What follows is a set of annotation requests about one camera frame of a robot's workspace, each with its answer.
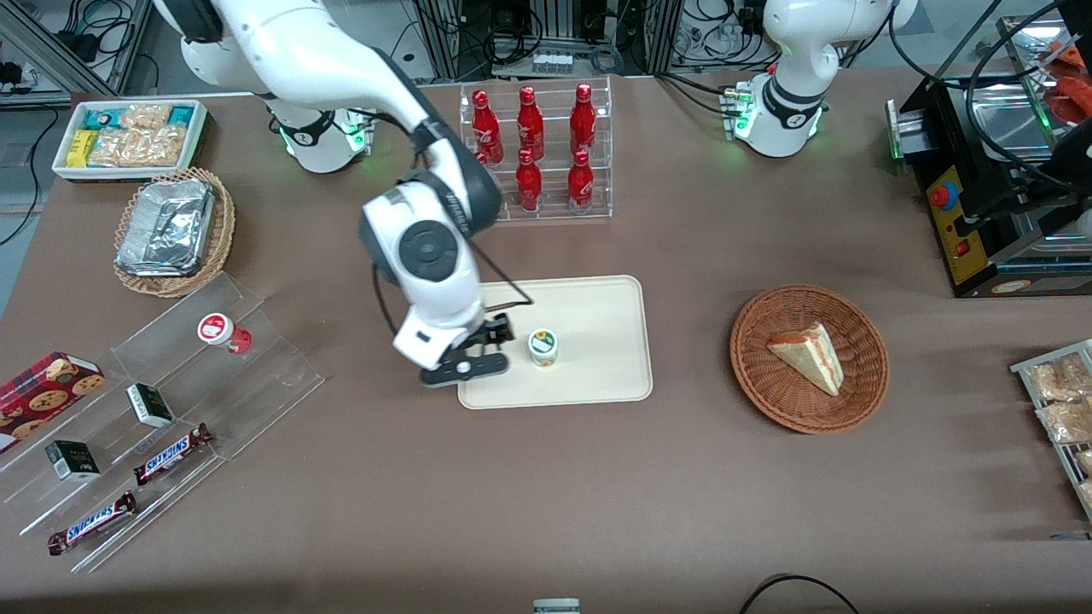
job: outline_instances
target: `sandwich slice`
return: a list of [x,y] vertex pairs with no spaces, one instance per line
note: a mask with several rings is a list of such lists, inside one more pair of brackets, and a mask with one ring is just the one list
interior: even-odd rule
[[821,323],[816,322],[811,328],[799,332],[779,334],[770,340],[767,347],[820,390],[838,397],[838,389],[845,376],[830,335]]

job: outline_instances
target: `clear acrylic shelf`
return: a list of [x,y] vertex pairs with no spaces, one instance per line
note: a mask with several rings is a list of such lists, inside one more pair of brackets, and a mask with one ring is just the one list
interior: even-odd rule
[[[4,515],[20,534],[41,543],[117,500],[126,491],[139,513],[122,518],[56,557],[72,571],[91,571],[144,530],[193,486],[257,439],[318,388],[323,378],[259,309],[261,299],[227,273],[176,303],[98,362],[107,385],[84,404],[58,416],[13,450],[0,469]],[[249,330],[253,344],[229,354],[197,336],[200,319],[227,314]],[[175,422],[155,429],[136,420],[126,388],[134,381],[159,389]],[[133,469],[205,423],[215,439],[151,483],[138,487]],[[87,483],[60,481],[46,458],[55,439],[83,441],[102,475]]]
[[[575,103],[577,85],[589,83],[592,86],[592,106],[595,107],[595,145],[592,147],[589,165],[595,174],[592,185],[592,206],[583,215],[574,215],[569,211],[569,169],[572,167],[572,152],[569,149],[569,115]],[[490,165],[497,181],[500,184],[502,205],[498,222],[519,222],[533,220],[587,220],[610,217],[614,214],[613,181],[613,145],[612,138],[612,93],[609,79],[558,79],[536,82],[535,98],[543,111],[546,130],[546,155],[538,161],[543,175],[543,202],[536,213],[527,213],[520,206],[519,192],[515,184],[515,169],[519,166],[520,151],[519,131],[515,128],[515,117],[520,113],[519,90],[510,86],[495,88],[490,84],[463,85],[459,107],[459,131],[463,143],[475,151],[474,141],[474,106],[471,94],[475,90],[485,90],[489,94],[489,106],[500,122],[500,142],[505,146],[505,158],[500,164]]]

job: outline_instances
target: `red button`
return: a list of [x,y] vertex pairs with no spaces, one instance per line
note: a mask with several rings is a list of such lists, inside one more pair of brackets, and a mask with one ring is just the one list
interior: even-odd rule
[[952,199],[951,191],[945,186],[937,186],[929,190],[929,204],[941,209],[946,206]]

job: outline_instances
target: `snack tray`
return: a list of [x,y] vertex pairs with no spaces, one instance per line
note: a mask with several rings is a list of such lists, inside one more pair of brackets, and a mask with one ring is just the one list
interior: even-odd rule
[[[20,528],[21,535],[40,545],[44,560],[72,571],[94,570],[322,383],[307,357],[281,336],[260,305],[260,298],[221,272],[102,357],[97,364],[106,383],[93,398],[0,456],[0,513]],[[214,311],[251,332],[253,344],[247,352],[230,354],[198,339],[198,322]],[[136,420],[126,394],[135,381],[159,390],[175,416],[173,424],[156,429]],[[133,469],[200,423],[215,439],[138,487]],[[45,452],[55,439],[87,444],[102,474],[82,484],[59,480]],[[111,522],[60,556],[48,556],[51,534],[110,505],[126,491],[136,499],[135,516]]]
[[1042,365],[1043,363],[1051,363],[1075,353],[1081,357],[1081,361],[1084,363],[1084,368],[1089,369],[1089,373],[1092,374],[1092,354],[1090,354],[1090,352],[1092,352],[1092,339],[1075,343],[1072,345],[1067,345],[1060,350],[1048,352],[1030,361],[1018,363],[1009,367],[1009,370],[1020,376],[1020,381],[1023,382],[1024,389],[1028,390],[1028,395],[1031,397],[1032,403],[1035,404],[1035,415],[1038,416],[1040,423],[1046,430],[1046,438],[1051,441],[1051,445],[1054,446],[1054,451],[1058,453],[1058,458],[1061,459],[1061,467],[1065,469],[1066,475],[1069,477],[1069,483],[1073,486],[1073,491],[1078,494],[1077,499],[1081,503],[1081,507],[1084,508],[1084,516],[1089,520],[1092,520],[1092,507],[1090,507],[1084,500],[1084,497],[1080,496],[1080,492],[1077,489],[1078,484],[1089,479],[1089,475],[1081,471],[1080,465],[1077,464],[1077,453],[1092,448],[1092,445],[1087,442],[1058,444],[1053,437],[1051,437],[1049,425],[1047,425],[1043,417],[1043,410],[1051,404],[1051,402],[1040,398],[1038,393],[1035,391],[1035,387],[1032,386],[1030,378],[1031,367]]
[[[186,127],[186,140],[182,141],[182,152],[178,156],[178,163],[174,166],[133,166],[126,168],[107,167],[72,167],[64,161],[68,156],[69,147],[72,146],[72,137],[76,130],[83,126],[84,118],[90,110],[116,109],[131,104],[143,105],[171,105],[182,107],[193,107],[193,116],[189,126]],[[207,109],[195,98],[133,98],[133,99],[109,99],[80,103],[72,109],[72,117],[69,119],[68,128],[64,129],[64,138],[61,139],[60,146],[57,147],[57,155],[54,156],[54,173],[70,181],[127,181],[135,179],[147,179],[158,177],[167,173],[186,170],[197,154],[198,144],[201,141],[201,132],[204,129]]]

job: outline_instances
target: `yellow panel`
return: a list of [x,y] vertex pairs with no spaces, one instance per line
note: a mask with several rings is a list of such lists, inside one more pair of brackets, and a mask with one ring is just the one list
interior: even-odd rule
[[[929,189],[925,192],[926,199],[934,188],[942,186],[948,181],[954,184],[960,192],[963,191],[963,185],[960,184],[956,167],[952,167],[929,186]],[[986,250],[982,247],[982,238],[978,237],[978,231],[972,232],[966,237],[960,237],[956,234],[954,224],[957,219],[963,216],[963,203],[957,200],[956,206],[949,211],[940,211],[936,206],[929,206],[929,211],[933,212],[933,223],[936,225],[937,234],[940,236],[940,245],[943,247],[945,260],[948,261],[948,269],[952,273],[952,280],[957,284],[961,284],[974,276],[978,271],[985,269],[988,260],[986,259]],[[971,249],[963,256],[957,256],[956,246],[962,240],[965,240]]]

